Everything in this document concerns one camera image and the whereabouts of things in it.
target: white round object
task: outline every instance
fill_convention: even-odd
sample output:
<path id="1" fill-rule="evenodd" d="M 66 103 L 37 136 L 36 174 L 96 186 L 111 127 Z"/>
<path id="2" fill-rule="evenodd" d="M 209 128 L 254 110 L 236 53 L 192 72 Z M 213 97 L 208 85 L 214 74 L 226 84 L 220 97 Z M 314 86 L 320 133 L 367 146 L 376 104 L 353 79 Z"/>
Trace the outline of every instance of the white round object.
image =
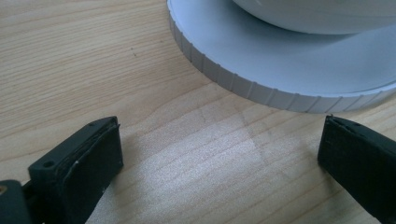
<path id="1" fill-rule="evenodd" d="M 280 29 L 230 0 L 168 0 L 180 49 L 229 91 L 279 109 L 333 113 L 396 92 L 396 26 L 358 35 Z"/>
<path id="2" fill-rule="evenodd" d="M 309 34 L 355 34 L 396 22 L 395 0 L 234 0 L 273 25 Z"/>

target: light wooden surface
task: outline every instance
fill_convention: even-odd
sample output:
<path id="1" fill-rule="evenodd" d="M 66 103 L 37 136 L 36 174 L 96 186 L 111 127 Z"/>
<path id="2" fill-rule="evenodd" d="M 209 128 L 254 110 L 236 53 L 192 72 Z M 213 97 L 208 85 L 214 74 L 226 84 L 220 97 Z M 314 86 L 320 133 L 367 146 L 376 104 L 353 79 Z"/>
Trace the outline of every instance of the light wooden surface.
<path id="1" fill-rule="evenodd" d="M 336 116 L 396 138 L 395 106 Z M 89 223 L 377 223 L 318 167 L 325 115 L 211 82 L 165 0 L 0 0 L 0 179 L 112 115 L 125 167 Z"/>

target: black object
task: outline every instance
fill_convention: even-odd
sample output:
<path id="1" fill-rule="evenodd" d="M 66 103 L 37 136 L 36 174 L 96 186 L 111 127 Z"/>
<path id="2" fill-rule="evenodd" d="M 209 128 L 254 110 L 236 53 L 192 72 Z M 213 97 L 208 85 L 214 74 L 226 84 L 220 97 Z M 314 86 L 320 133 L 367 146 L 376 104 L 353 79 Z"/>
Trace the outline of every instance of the black object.
<path id="1" fill-rule="evenodd" d="M 123 166 L 119 127 L 116 117 L 87 124 L 34 162 L 23 187 L 0 181 L 0 223 L 85 223 Z"/>
<path id="2" fill-rule="evenodd" d="M 318 163 L 381 223 L 396 223 L 396 142 L 328 116 Z"/>

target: white bowl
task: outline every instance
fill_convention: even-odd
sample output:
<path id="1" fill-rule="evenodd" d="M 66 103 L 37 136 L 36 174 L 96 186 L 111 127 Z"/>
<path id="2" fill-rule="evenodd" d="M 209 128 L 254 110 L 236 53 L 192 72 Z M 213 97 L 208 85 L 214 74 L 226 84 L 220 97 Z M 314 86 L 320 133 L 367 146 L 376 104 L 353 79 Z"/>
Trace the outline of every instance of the white bowl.
<path id="1" fill-rule="evenodd" d="M 309 34 L 355 34 L 396 22 L 396 0 L 233 1 L 263 21 Z"/>

